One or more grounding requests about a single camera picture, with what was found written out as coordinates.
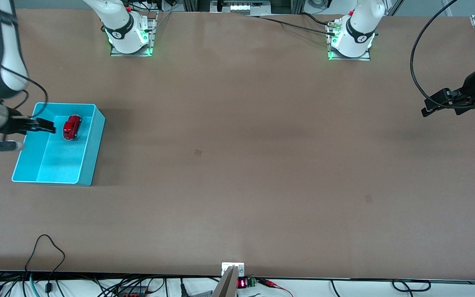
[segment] blue plastic bin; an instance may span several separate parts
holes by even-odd
[[[37,103],[33,114],[44,104]],[[62,132],[71,115],[81,116],[82,122],[77,138],[68,141]],[[104,115],[94,104],[48,103],[38,117],[53,121],[56,133],[27,133],[25,148],[19,153],[12,181],[90,186],[106,121]]]

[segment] brown table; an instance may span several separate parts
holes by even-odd
[[[422,118],[409,53],[428,19],[384,18],[371,62],[236,14],[173,14],[151,58],[109,57],[93,11],[19,20],[31,77],[106,127],[89,188],[14,184],[17,154],[0,154],[0,269],[48,233],[66,271],[475,279],[475,111]],[[469,20],[435,21],[420,83],[473,70]],[[37,256],[31,269],[60,260],[47,241]]]

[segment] white surface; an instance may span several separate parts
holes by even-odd
[[[103,286],[115,284],[112,280],[101,280]],[[335,297],[331,282],[328,280],[274,280],[276,284],[292,292],[294,297]],[[41,297],[46,297],[44,293],[45,281],[38,282],[36,289]],[[151,282],[149,289],[154,291],[162,284],[161,279]],[[168,296],[180,297],[180,280],[172,278],[167,280]],[[184,284],[189,295],[195,295],[206,291],[213,291],[217,283],[208,278],[185,278]],[[412,289],[420,288],[419,284],[409,284]],[[407,293],[401,293],[394,290],[390,282],[362,282],[352,280],[336,280],[335,286],[341,297],[408,297]],[[101,293],[100,288],[90,280],[61,280],[60,287],[66,297],[96,297]],[[29,282],[25,283],[25,289],[28,297],[33,297]],[[282,290],[271,289],[262,285],[256,287],[239,289],[237,291],[240,297],[249,297],[258,295],[258,297],[290,297],[288,293]],[[56,283],[53,282],[53,291],[51,297],[61,297]],[[414,293],[415,297],[475,297],[475,285],[470,284],[432,284],[432,289],[423,293]],[[10,297],[23,297],[21,283],[17,284]],[[156,293],[147,295],[147,297],[166,297],[164,287]]]

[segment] red toy car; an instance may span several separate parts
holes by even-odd
[[[82,117],[79,115],[72,115],[69,117],[67,122],[63,126],[63,137],[66,140],[73,140],[78,136],[78,128],[80,128],[80,123],[82,122]]]

